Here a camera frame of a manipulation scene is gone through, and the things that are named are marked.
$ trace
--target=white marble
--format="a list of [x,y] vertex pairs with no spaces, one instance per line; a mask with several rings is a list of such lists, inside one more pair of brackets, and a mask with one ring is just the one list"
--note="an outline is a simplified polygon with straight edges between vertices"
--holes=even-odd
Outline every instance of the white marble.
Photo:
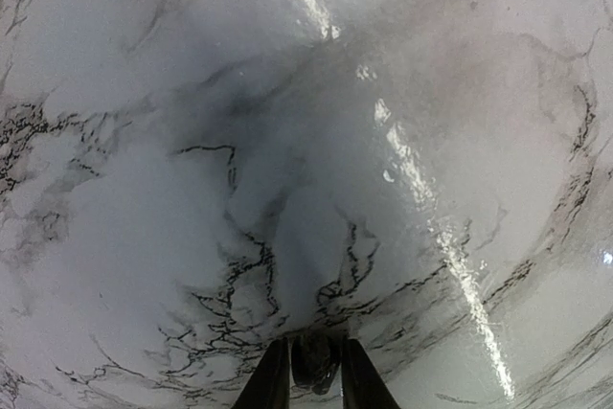
[[345,321],[407,409],[611,407],[611,9],[0,0],[0,408],[229,407]]

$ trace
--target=marble countertop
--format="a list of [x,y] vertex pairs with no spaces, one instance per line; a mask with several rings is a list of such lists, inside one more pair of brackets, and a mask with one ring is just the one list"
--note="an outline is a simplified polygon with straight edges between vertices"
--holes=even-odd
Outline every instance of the marble countertop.
[[[613,0],[0,0],[0,408],[613,406]],[[340,407],[293,390],[292,407]]]

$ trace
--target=glossy surface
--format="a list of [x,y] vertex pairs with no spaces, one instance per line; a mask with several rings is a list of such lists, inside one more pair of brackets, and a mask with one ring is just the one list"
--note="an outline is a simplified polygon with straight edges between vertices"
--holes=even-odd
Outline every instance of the glossy surface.
[[307,332],[291,345],[291,372],[296,386],[325,395],[341,364],[341,342],[324,333]]
[[0,407],[613,404],[613,0],[0,2]]

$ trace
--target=marble surface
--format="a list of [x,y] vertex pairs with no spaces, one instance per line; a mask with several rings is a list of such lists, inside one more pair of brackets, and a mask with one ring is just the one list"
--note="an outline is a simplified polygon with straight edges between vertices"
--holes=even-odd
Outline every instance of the marble surface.
[[[0,408],[613,406],[613,0],[0,0]],[[295,407],[340,407],[293,392]]]

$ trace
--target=black object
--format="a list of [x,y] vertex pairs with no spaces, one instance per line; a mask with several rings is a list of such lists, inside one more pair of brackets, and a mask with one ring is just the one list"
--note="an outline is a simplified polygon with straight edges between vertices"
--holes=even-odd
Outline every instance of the black object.
[[341,365],[337,340],[321,332],[308,332],[294,339],[291,346],[291,372],[298,388],[325,395]]
[[[341,345],[340,340],[326,335],[304,334],[294,339],[291,355],[296,385],[318,395],[328,391],[340,362],[343,409],[400,409],[355,339],[344,338]],[[289,368],[289,343],[285,338],[275,340],[233,409],[288,409]]]

